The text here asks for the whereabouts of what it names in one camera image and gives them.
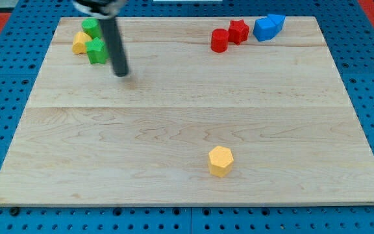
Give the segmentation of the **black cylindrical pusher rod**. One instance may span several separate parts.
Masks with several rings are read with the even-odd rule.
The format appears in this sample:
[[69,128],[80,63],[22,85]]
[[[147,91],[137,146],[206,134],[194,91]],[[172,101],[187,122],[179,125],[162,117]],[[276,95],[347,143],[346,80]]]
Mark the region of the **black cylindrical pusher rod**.
[[129,67],[116,19],[100,19],[99,24],[107,46],[114,75],[118,77],[127,76],[129,74]]

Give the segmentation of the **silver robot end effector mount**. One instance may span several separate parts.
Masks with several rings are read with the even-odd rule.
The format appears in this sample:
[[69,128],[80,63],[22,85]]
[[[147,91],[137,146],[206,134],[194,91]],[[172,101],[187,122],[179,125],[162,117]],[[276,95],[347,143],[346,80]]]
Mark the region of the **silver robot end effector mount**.
[[118,15],[127,0],[72,0],[79,11],[97,19],[110,19]]

